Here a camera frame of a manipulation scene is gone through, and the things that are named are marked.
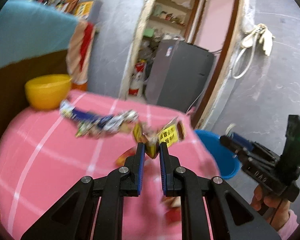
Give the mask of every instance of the wooden door frame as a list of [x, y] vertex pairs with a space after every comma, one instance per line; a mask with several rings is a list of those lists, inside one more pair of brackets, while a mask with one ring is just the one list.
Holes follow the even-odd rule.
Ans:
[[188, 40], [190, 32], [191, 32], [191, 28], [192, 28], [192, 25], [193, 25], [193, 22], [194, 22], [194, 17], [195, 17], [195, 14], [197, 13], [197, 10], [198, 10], [199, 1], [200, 0], [194, 0], [192, 12], [190, 14], [189, 21], [187, 23], [186, 31], [185, 31], [185, 34], [184, 34], [184, 38], [185, 38], [186, 41]]
[[[189, 18], [189, 21], [190, 21], [191, 18], [193, 18], [192, 24], [194, 22], [195, 13], [198, 10], [199, 1], [200, 0], [195, 0], [194, 1], [194, 6], [196, 6], [196, 10], [195, 10], [194, 13], [192, 12], [192, 14]], [[119, 91], [119, 98], [120, 99], [124, 99], [124, 100], [127, 99], [128, 92], [129, 92], [129, 86], [130, 86], [130, 80], [131, 80], [131, 76], [133, 74], [134, 65], [137, 61], [138, 51], [139, 51], [141, 41], [142, 41], [142, 38], [143, 38], [143, 32], [144, 32], [144, 30], [147, 26], [148, 21], [149, 21], [149, 17], [151, 15], [151, 11], [153, 9], [154, 3], [155, 3], [155, 0], [146, 0], [146, 3], [145, 3], [145, 5], [144, 5], [144, 7], [141, 11], [139, 20], [137, 22], [135, 32], [133, 34], [133, 41], [132, 41], [132, 44], [131, 44], [131, 47], [130, 47], [130, 52], [128, 54], [124, 74], [123, 74], [123, 77], [122, 77], [122, 80], [121, 80], [120, 91]], [[191, 24], [190, 27], [187, 27], [187, 29], [186, 29], [185, 34], [188, 33], [188, 36], [190, 34], [192, 24]]]
[[[229, 23], [229, 28], [228, 28], [228, 32], [227, 32], [227, 35], [225, 38], [225, 42], [222, 47], [222, 51], [220, 53], [219, 60], [217, 62], [214, 73], [212, 74], [209, 85], [207, 86], [207, 90], [205, 91], [205, 94], [203, 95], [203, 98], [202, 98], [201, 102], [199, 103], [199, 106], [198, 106], [196, 112], [191, 117], [191, 125], [194, 129], [196, 127], [200, 126], [199, 121], [202, 117], [203, 111], [205, 110], [206, 106], [208, 105], [208, 102], [211, 98], [211, 95], [212, 95], [214, 89], [215, 89], [218, 78], [220, 76], [220, 73], [221, 73], [224, 63], [225, 63], [225, 60], [227, 58], [228, 50], [229, 50], [230, 44], [232, 42], [232, 36], [234, 34], [234, 30], [236, 27], [236, 19], [237, 19], [237, 14], [238, 14], [239, 5], [240, 5], [239, 2], [240, 2], [240, 0], [234, 0], [232, 15], [231, 15], [230, 23]], [[196, 32], [195, 32], [195, 35], [192, 40], [192, 44], [195, 41], [195, 38], [197, 36], [197, 33], [198, 33], [200, 25], [201, 25], [201, 20], [202, 20], [202, 15], [204, 12], [205, 4], [206, 4], [206, 0], [204, 1], [204, 4], [202, 6], [202, 13], [201, 13], [199, 21], [198, 21], [199, 24], [197, 25]]]

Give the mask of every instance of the metal screw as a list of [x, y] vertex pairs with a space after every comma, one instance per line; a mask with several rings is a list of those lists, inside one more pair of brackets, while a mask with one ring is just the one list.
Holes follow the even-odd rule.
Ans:
[[127, 173], [128, 171], [129, 171], [129, 168], [125, 167], [125, 166], [123, 166], [119, 169], [119, 172], [121, 172], [121, 173]]
[[83, 176], [81, 178], [81, 182], [83, 182], [83, 183], [88, 183], [90, 180], [91, 180], [90, 176]]
[[186, 168], [185, 167], [177, 167], [176, 168], [176, 172], [178, 172], [178, 173], [185, 173], [186, 172]]
[[223, 182], [223, 180], [220, 177], [214, 177], [213, 182], [216, 184], [221, 184]]

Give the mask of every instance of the shelf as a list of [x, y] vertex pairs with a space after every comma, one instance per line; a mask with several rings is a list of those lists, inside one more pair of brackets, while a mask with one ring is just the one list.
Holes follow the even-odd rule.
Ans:
[[168, 20], [161, 19], [161, 18], [156, 17], [156, 16], [153, 16], [153, 15], [151, 15], [151, 16], [149, 17], [149, 20], [150, 20], [150, 21], [159, 22], [159, 23], [163, 23], [163, 24], [169, 25], [169, 26], [171, 26], [171, 27], [173, 27], [173, 28], [180, 29], [180, 30], [183, 30], [183, 29], [186, 27], [186, 26], [183, 26], [183, 25], [181, 25], [181, 24], [178, 24], [178, 23], [172, 23], [172, 22], [170, 22], [170, 21], [168, 21]]
[[176, 4], [175, 2], [172, 2], [172, 1], [168, 1], [168, 0], [155, 0], [155, 1], [157, 3], [161, 3], [163, 5], [175, 8], [175, 9], [177, 9], [179, 11], [182, 11], [182, 12], [185, 12], [185, 13], [188, 13], [188, 12], [192, 11], [192, 9], [189, 9], [189, 8], [184, 7], [182, 5], [178, 5], [178, 4]]

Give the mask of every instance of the green container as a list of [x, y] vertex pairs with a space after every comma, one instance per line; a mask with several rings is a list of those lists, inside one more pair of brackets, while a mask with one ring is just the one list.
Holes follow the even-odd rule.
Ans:
[[151, 28], [147, 28], [145, 29], [145, 31], [143, 32], [143, 36], [149, 37], [151, 38], [154, 34], [154, 29]]

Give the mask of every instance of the yellow bowl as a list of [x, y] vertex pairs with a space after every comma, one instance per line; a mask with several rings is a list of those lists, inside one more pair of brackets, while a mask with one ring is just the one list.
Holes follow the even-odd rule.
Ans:
[[25, 85], [29, 104], [38, 110], [52, 110], [59, 107], [71, 89], [71, 77], [53, 74], [29, 80]]

